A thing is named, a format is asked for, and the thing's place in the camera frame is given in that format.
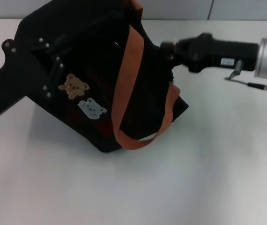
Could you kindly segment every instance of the white surface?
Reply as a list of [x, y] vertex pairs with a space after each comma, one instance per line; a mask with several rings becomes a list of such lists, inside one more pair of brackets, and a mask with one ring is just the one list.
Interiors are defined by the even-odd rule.
[[[24, 18], [50, 0], [0, 0], [0, 18]], [[212, 0], [140, 0], [146, 19], [206, 20]]]
[[215, 0], [211, 20], [267, 20], [267, 0]]
[[[18, 23], [0, 21], [0, 45]], [[156, 44], [267, 37], [267, 22], [144, 25]], [[224, 81], [228, 70], [174, 72], [190, 108], [137, 151], [100, 153], [28, 98], [4, 113], [0, 225], [267, 225], [267, 92]]]

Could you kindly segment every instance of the label sticker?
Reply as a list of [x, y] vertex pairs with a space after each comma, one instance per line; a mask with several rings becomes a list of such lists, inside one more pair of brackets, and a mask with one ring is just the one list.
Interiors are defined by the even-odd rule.
[[228, 59], [228, 58], [222, 58], [221, 59], [221, 65], [222, 66], [234, 66], [235, 60], [234, 59]]
[[80, 101], [78, 106], [92, 120], [99, 119], [102, 113], [107, 112], [105, 108], [97, 104], [97, 102], [92, 98], [89, 98], [87, 101]]
[[65, 90], [69, 95], [69, 99], [74, 99], [76, 96], [83, 96], [85, 94], [84, 91], [89, 90], [90, 87], [73, 74], [69, 74], [65, 84], [60, 85], [59, 89]]

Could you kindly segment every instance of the teddy bear patch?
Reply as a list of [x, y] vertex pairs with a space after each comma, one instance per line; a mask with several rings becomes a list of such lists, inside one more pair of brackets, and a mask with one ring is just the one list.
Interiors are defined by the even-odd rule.
[[100, 118], [102, 113], [106, 113], [107, 110], [101, 107], [94, 99], [89, 98], [87, 101], [80, 101], [78, 106], [83, 112], [92, 120]]
[[89, 90], [90, 87], [73, 74], [69, 74], [65, 84], [60, 85], [59, 89], [65, 90], [69, 95], [69, 99], [74, 99], [76, 96], [83, 96], [85, 94], [84, 91]]

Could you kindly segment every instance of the gray wall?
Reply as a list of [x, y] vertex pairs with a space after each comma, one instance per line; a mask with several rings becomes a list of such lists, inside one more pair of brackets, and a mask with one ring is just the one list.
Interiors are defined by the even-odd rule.
[[[0, 0], [0, 18], [23, 18], [49, 0]], [[140, 0], [144, 19], [267, 20], [267, 0]]]

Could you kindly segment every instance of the white table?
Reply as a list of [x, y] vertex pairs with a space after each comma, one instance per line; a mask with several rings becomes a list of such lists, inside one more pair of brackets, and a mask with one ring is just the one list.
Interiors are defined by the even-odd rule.
[[[0, 46], [19, 22], [0, 20]], [[267, 22], [144, 25], [158, 45], [267, 37]], [[225, 69], [174, 72], [190, 108], [141, 150], [100, 153], [28, 98], [0, 116], [0, 225], [267, 225], [267, 92]]]

